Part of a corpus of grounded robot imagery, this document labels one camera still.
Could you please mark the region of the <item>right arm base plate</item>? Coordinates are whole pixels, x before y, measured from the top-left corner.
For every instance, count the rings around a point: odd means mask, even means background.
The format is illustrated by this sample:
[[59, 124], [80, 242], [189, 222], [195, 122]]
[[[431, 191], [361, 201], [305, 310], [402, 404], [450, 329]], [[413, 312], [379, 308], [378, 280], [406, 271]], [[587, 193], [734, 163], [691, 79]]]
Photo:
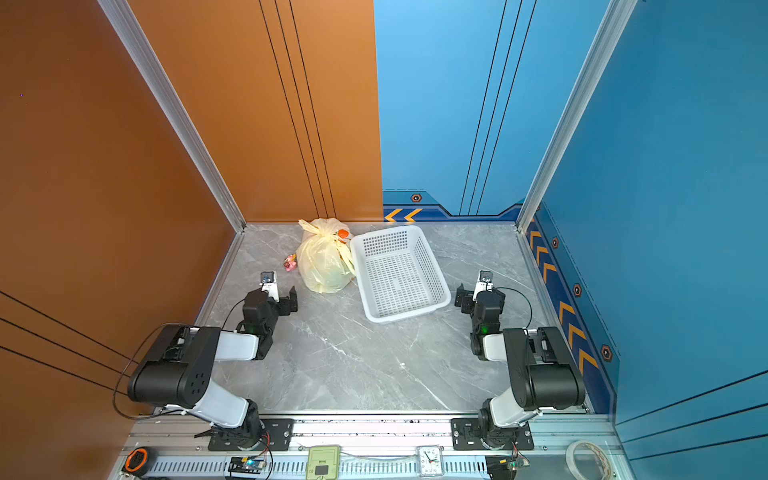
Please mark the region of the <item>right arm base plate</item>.
[[504, 450], [532, 451], [535, 448], [528, 424], [522, 427], [499, 428], [491, 425], [486, 430], [477, 417], [450, 420], [452, 447], [457, 451]]

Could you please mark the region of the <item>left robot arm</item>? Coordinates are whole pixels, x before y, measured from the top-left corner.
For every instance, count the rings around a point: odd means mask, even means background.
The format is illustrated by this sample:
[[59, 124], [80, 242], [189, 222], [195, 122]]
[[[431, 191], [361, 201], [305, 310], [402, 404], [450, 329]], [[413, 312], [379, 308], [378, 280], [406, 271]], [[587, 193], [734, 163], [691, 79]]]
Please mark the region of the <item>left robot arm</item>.
[[217, 362], [265, 359], [280, 317], [299, 308], [291, 288], [278, 295], [264, 283], [243, 301], [243, 319], [233, 331], [221, 327], [163, 326], [131, 374], [127, 396], [159, 408], [160, 415], [190, 415], [208, 428], [196, 436], [211, 451], [266, 450], [273, 435], [260, 418], [257, 403], [231, 393], [212, 379]]

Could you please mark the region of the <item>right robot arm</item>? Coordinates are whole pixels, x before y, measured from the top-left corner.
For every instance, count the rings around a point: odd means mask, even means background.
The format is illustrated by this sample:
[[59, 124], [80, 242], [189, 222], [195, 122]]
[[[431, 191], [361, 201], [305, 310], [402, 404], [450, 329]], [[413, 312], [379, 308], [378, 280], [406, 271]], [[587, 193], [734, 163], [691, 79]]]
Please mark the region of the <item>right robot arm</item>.
[[584, 404], [583, 375], [557, 327], [503, 328], [505, 290], [459, 286], [454, 305], [470, 316], [470, 346], [482, 361], [507, 366], [509, 386], [484, 401], [476, 418], [451, 421], [456, 450], [531, 450], [530, 423], [550, 410]]

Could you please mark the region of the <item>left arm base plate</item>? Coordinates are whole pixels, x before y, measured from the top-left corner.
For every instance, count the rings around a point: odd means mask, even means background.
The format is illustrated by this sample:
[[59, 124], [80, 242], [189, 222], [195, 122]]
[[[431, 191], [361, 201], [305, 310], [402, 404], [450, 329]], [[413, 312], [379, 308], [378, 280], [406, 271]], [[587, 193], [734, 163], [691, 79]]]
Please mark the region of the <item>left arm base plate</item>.
[[262, 419], [260, 437], [251, 439], [232, 433], [215, 434], [210, 437], [208, 450], [261, 452], [269, 447], [271, 452], [285, 452], [290, 447], [294, 424], [294, 420], [287, 417]]

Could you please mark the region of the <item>yellow translucent plastic bag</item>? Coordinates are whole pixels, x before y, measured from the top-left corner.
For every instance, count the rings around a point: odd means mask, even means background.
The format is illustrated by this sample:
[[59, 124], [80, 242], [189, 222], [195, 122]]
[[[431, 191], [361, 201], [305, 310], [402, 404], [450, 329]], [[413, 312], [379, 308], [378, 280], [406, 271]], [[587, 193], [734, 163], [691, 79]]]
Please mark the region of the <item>yellow translucent plastic bag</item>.
[[349, 242], [353, 234], [336, 218], [299, 220], [303, 237], [296, 256], [306, 287], [320, 294], [343, 290], [356, 276]]

